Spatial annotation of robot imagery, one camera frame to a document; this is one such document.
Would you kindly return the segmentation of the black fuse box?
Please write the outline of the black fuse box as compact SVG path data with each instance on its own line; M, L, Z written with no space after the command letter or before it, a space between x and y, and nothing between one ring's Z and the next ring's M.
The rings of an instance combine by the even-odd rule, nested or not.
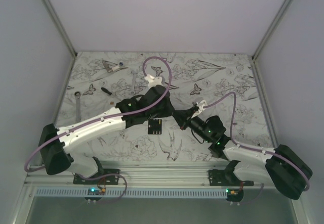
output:
M148 130L149 135L160 135L162 134L162 120L161 119L150 119L148 121Z

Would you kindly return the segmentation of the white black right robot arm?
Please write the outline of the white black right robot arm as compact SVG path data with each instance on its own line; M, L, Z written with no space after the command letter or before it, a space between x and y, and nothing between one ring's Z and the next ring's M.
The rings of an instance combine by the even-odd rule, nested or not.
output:
M209 143L213 157L229 161L224 173L227 184L251 181L275 186L284 196L297 200L310 188L311 168L288 146L263 148L237 143L225 134L219 116L203 121L197 107L176 110L173 118L182 130L187 128Z

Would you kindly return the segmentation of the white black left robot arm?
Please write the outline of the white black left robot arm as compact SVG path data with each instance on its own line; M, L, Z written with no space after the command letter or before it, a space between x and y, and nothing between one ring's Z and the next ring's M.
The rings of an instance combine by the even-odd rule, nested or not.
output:
M71 171L82 175L91 184L103 180L103 169L97 157L87 157L76 149L106 133L124 130L154 118L172 115L170 92L161 85L151 87L144 95L124 99L114 107L76 125L56 128L44 126L40 154L48 175Z

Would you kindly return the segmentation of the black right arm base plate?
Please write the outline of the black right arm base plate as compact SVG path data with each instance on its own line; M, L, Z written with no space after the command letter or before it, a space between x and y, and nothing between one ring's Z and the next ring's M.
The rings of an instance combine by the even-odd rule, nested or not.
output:
M235 176L233 172L226 172L225 170L210 169L208 170L208 179L210 186L222 187L238 187L241 183L244 186L253 186L253 181L241 181Z

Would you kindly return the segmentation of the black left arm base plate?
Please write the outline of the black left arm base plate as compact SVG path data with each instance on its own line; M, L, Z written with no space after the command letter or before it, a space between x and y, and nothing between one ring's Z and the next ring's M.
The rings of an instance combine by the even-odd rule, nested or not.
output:
M74 185L118 185L119 169L104 169L103 173L97 173L92 176L92 180L86 180L75 174L73 178Z

